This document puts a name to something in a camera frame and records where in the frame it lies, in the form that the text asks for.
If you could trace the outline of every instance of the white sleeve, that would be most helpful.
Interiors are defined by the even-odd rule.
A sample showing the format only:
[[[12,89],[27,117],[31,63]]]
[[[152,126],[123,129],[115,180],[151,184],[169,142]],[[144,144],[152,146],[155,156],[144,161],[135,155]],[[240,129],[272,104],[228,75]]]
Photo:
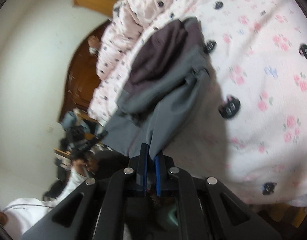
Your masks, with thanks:
[[[83,183],[87,178],[76,172],[74,167],[71,167],[71,173],[68,183],[61,194],[56,198],[53,203],[58,205],[62,200],[64,200],[71,192],[73,192],[81,183]]]

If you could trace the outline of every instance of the hand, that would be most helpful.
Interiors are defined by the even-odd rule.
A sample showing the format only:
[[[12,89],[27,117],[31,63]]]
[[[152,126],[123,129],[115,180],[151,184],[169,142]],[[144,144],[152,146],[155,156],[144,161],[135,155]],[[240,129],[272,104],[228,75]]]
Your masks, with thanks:
[[[95,160],[93,156],[88,156],[87,161],[82,159],[74,160],[72,163],[73,167],[75,168],[76,172],[78,172],[82,176],[86,176],[84,167],[90,171],[95,173],[98,170],[98,162]]]
[[[101,43],[98,39],[98,37],[96,36],[90,36],[88,38],[88,45],[92,48],[95,48],[95,49],[100,49],[100,46],[101,46]]]
[[[82,159],[77,159],[72,162],[72,166],[75,168],[75,171],[82,176],[86,176],[84,167],[87,166],[87,163]]]

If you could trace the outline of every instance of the bed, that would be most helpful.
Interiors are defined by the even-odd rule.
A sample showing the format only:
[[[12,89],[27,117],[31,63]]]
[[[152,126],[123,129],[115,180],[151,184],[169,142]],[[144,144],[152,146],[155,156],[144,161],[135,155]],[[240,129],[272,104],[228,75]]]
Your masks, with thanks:
[[[102,124],[110,119],[133,59],[154,32],[197,17],[205,42],[216,41],[213,83],[199,115],[164,154],[192,174],[217,176],[246,203],[307,205],[307,10],[297,2],[119,1],[102,38],[102,82],[89,116]],[[224,119],[218,107],[231,98],[241,107]]]

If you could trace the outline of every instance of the black metal mount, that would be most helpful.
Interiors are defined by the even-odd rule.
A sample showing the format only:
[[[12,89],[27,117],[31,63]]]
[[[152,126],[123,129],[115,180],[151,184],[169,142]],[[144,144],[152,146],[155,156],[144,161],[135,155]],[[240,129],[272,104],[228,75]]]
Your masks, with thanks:
[[[89,178],[23,235],[23,240],[123,239],[127,198],[148,192],[174,197],[181,240],[278,240],[269,224],[216,178],[197,179],[143,144],[129,167],[111,178]]]

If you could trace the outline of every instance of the gray jacket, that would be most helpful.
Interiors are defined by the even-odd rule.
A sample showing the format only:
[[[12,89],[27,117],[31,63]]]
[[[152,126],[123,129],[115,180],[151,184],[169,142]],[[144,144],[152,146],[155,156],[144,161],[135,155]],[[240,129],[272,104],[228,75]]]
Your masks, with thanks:
[[[196,18],[172,21],[154,33],[135,58],[102,142],[130,158],[147,143],[154,159],[208,89],[210,63],[203,48]]]

